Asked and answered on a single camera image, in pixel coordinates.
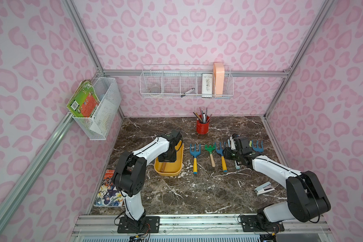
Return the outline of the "dark green hand rake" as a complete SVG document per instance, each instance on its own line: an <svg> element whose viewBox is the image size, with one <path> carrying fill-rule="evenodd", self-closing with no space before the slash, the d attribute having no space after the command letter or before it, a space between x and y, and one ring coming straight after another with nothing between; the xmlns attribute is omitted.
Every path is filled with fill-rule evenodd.
<svg viewBox="0 0 363 242"><path fill-rule="evenodd" d="M213 157L213 151L215 150L214 145L205 145L205 150L209 152L210 160L211 160L211 166L216 167L214 157Z"/></svg>

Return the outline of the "light blue hand fork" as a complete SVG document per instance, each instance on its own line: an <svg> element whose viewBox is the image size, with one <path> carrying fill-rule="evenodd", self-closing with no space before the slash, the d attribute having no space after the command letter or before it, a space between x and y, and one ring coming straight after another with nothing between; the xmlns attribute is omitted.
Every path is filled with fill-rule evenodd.
<svg viewBox="0 0 363 242"><path fill-rule="evenodd" d="M234 139L233 139L233 137L232 137L232 136L230 136L230 138L227 140L227 143L228 143L229 147L231 148L231 150L235 150L235 149L236 149L236 147L235 147L235 142L234 142ZM238 164L238 162L237 162L237 161L235 161L235 168L236 168L237 170L239 170L239 169L240 169L240 166L239 166L239 164Z"/></svg>

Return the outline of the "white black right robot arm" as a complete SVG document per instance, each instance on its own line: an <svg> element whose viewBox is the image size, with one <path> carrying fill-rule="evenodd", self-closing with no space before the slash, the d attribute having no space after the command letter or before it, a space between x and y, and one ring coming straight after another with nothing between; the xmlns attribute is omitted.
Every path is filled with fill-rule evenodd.
<svg viewBox="0 0 363 242"><path fill-rule="evenodd" d="M308 222L331 210L330 201L314 172L301 172L275 162L255 151L245 136L232 135L229 140L231 145L223 151L225 159L240 162L286 189L286 201L258 210L256 219L260 228L291 219Z"/></svg>

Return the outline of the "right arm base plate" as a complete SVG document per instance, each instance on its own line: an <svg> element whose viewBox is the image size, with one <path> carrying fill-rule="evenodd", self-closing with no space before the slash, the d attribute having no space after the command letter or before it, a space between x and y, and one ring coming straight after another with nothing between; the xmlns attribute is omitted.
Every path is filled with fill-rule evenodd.
<svg viewBox="0 0 363 242"><path fill-rule="evenodd" d="M269 222L261 214L241 214L237 221L242 225L243 232L279 233L285 231L282 222Z"/></svg>

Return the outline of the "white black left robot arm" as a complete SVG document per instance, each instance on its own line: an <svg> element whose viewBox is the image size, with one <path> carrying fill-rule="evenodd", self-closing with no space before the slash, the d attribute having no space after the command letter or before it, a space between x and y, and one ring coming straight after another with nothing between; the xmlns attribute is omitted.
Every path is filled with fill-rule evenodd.
<svg viewBox="0 0 363 242"><path fill-rule="evenodd" d="M124 198L128 221L145 219L141 190L146 179L147 166L154 161L156 172L163 176L177 176L183 167L184 143L180 131L171 131L156 137L151 143L120 156L112 178Z"/></svg>

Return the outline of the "teal cultivator yellow handle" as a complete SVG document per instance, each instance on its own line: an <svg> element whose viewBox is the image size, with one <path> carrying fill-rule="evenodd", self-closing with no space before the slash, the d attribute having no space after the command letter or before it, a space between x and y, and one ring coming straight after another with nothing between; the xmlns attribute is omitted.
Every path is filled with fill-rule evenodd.
<svg viewBox="0 0 363 242"><path fill-rule="evenodd" d="M264 145L262 140L252 140L252 148L255 152L264 152Z"/></svg>

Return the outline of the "blue cultivator yellow handle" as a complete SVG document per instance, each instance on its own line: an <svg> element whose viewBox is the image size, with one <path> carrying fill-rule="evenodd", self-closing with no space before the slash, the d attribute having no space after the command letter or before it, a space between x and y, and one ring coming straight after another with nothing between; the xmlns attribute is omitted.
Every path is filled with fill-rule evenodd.
<svg viewBox="0 0 363 242"><path fill-rule="evenodd" d="M222 142L215 144L216 153L221 157L222 170L223 170L223 172L227 172L227 166L226 166L225 158L223 155L224 148L225 148L225 145Z"/></svg>

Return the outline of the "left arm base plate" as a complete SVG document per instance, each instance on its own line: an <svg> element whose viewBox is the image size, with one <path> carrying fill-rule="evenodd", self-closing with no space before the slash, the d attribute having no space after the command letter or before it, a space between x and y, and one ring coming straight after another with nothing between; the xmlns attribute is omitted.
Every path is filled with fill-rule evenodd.
<svg viewBox="0 0 363 242"><path fill-rule="evenodd" d="M149 231L150 233L159 233L160 217L144 216L138 221L130 219L126 215L118 223L118 234L139 234Z"/></svg>

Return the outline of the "yellow plastic storage box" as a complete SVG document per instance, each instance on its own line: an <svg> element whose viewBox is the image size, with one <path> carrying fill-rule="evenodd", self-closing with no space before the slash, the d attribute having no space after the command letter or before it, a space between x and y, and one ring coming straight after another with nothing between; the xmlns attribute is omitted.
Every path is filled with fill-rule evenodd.
<svg viewBox="0 0 363 242"><path fill-rule="evenodd" d="M154 169L155 171L162 176L178 176L181 173L183 168L183 156L184 156L184 144L182 141L176 146L179 148L179 151L176 154L176 162L167 162L166 168L164 172L160 172L162 162L158 161L158 158L155 159Z"/></svg>

